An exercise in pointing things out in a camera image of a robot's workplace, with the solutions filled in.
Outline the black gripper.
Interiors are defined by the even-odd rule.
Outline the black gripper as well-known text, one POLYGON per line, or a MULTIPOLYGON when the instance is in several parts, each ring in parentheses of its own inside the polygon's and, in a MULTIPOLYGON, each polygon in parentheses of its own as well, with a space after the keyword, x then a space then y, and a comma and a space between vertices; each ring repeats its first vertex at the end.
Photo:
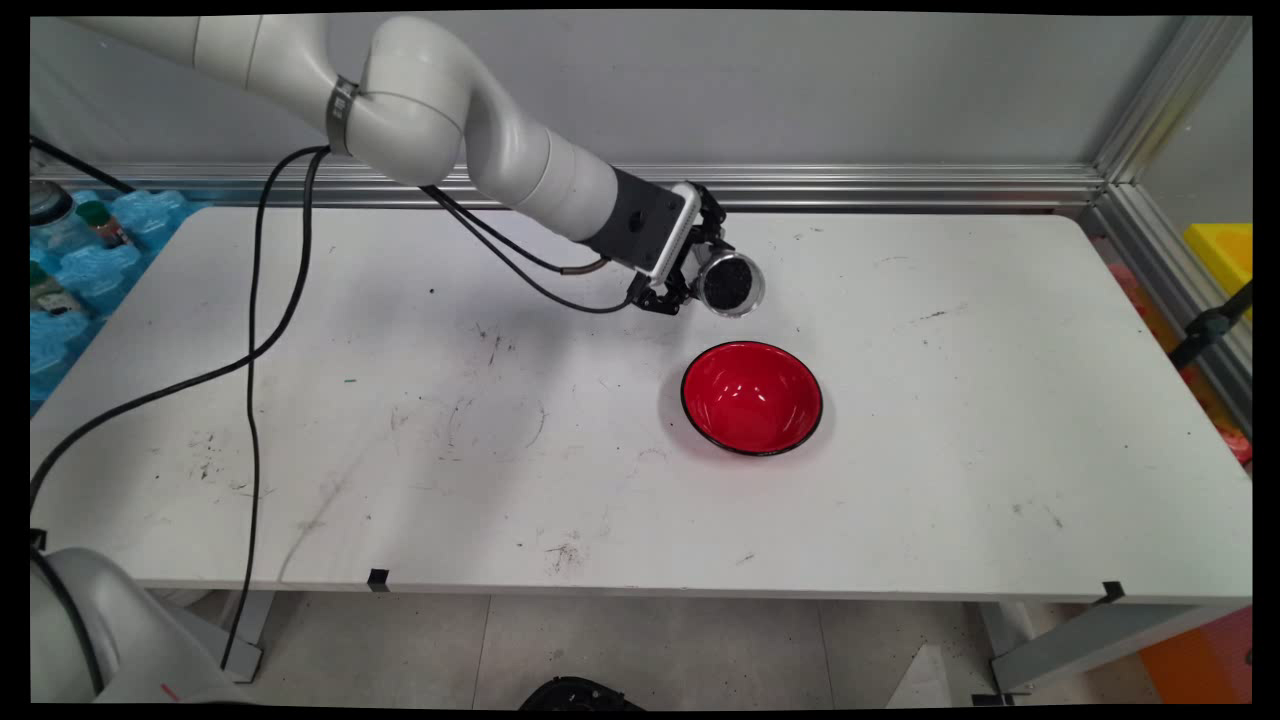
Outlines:
POLYGON ((713 256, 728 252, 724 241, 724 220, 727 211, 704 184, 696 184, 700 200, 701 223, 690 229, 687 238, 676 258, 672 274, 654 287, 644 274, 636 274, 628 286, 628 304, 646 313, 675 316, 680 309, 690 304, 698 292, 698 279, 703 266, 713 256))

